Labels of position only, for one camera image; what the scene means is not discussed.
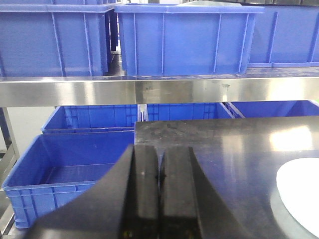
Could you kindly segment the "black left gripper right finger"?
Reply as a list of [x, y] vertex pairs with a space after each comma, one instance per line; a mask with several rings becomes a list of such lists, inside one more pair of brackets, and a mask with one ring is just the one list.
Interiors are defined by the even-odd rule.
[[161, 239], [247, 239], [249, 232], [214, 189], [191, 147], [169, 147], [160, 175]]

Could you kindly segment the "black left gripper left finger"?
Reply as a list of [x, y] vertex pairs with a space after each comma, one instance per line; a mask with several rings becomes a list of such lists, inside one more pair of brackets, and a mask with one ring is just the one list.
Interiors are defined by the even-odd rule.
[[94, 186], [35, 221], [25, 239], [156, 239], [159, 230], [155, 148], [129, 145]]

